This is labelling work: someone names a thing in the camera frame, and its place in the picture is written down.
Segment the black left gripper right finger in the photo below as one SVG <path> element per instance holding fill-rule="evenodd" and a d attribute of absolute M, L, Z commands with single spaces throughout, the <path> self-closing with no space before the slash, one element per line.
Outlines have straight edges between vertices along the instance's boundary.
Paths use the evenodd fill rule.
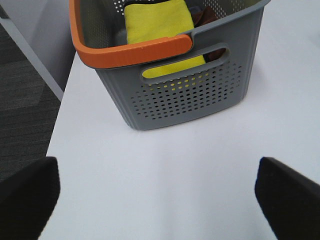
<path fill-rule="evenodd" d="M 262 157 L 254 193 L 278 240 L 320 238 L 319 184 L 273 157 Z"/>

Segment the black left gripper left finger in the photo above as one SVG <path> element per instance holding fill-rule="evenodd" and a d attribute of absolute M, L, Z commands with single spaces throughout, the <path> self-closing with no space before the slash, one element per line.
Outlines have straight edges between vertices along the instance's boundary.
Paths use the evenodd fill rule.
<path fill-rule="evenodd" d="M 58 161 L 46 156 L 0 182 L 0 238 L 37 240 L 61 192 Z"/>

